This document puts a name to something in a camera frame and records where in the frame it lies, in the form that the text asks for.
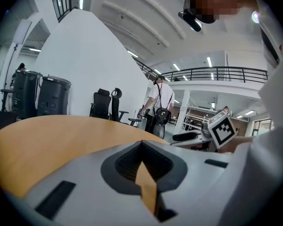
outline person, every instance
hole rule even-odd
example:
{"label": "person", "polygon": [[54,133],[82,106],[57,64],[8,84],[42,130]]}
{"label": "person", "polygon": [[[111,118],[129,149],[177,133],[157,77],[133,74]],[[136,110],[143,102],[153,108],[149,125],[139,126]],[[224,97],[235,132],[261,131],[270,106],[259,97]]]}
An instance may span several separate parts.
{"label": "person", "polygon": [[[24,63],[21,63],[21,64],[19,65],[19,67],[17,68],[17,70],[26,70],[25,64],[24,64]],[[11,88],[14,87],[14,80],[15,80],[15,77],[16,77],[16,72],[14,72],[13,76],[11,77],[11,83],[10,83],[10,87],[11,87]]]}
{"label": "person", "polygon": [[149,99],[145,106],[142,108],[142,110],[139,112],[139,116],[143,115],[143,113],[146,111],[147,108],[149,108],[153,103],[153,109],[150,110],[150,112],[146,115],[147,118],[147,124],[145,131],[153,134],[153,129],[156,124],[155,119],[155,112],[159,108],[166,108],[168,110],[172,109],[174,107],[174,98],[175,94],[171,87],[166,84],[165,77],[162,75],[159,75],[155,82],[156,84],[153,86],[153,88],[150,91]]}
{"label": "person", "polygon": [[[283,64],[283,29],[271,8],[263,0],[185,0],[185,6],[191,14],[200,19],[207,19],[208,17],[213,17],[215,20],[222,19],[228,15],[238,14],[241,8],[248,8],[252,12],[256,11],[261,28],[263,54],[267,63],[269,80],[271,80],[271,75],[273,75],[278,65]],[[275,81],[279,81],[278,76],[272,81],[273,83],[267,83],[266,88],[263,87],[259,94],[263,102],[268,102],[268,105],[265,105],[266,108],[273,109],[273,111],[269,112],[276,117],[273,120],[276,119],[280,125],[283,124],[283,118],[277,116],[276,106],[270,101],[272,96],[269,91]],[[252,142],[252,140],[253,137],[236,137],[219,151],[234,152],[239,144]]]}
{"label": "person", "polygon": [[224,111],[225,113],[227,113],[227,114],[228,114],[229,109],[228,109],[228,107],[227,107],[227,106],[225,106],[223,109],[221,109],[221,110],[217,111],[217,112],[216,112],[216,114],[219,114],[219,113],[220,113],[220,112],[222,112],[222,111]]}

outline dark hair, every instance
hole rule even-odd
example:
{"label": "dark hair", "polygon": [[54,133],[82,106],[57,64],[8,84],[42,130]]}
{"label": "dark hair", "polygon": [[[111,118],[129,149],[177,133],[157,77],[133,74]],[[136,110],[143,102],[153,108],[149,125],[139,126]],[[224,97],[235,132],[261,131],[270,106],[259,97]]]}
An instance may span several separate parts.
{"label": "dark hair", "polygon": [[20,70],[20,69],[23,69],[23,68],[25,68],[25,64],[21,63],[21,64],[19,65],[18,69]]}
{"label": "dark hair", "polygon": [[155,81],[157,81],[158,79],[161,79],[162,81],[165,81],[165,80],[166,80],[165,77],[162,76],[162,75],[157,76],[157,78],[156,78]]}

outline window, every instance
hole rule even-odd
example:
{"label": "window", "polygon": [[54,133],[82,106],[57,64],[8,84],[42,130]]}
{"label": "window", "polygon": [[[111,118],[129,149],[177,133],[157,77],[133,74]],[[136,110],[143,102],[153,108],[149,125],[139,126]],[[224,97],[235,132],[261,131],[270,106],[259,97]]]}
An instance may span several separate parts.
{"label": "window", "polygon": [[272,120],[256,121],[252,135],[261,135],[266,132],[269,132],[270,130],[273,130],[274,128],[275,127]]}

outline wooden table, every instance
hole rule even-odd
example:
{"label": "wooden table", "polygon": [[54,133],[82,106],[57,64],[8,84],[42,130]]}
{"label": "wooden table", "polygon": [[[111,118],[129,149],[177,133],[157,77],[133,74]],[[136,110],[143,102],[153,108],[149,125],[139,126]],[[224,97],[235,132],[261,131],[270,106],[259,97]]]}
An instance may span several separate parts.
{"label": "wooden table", "polygon": [[0,130],[0,186],[22,198],[73,158],[139,140],[168,144],[135,127],[93,117],[51,115],[18,121]]}

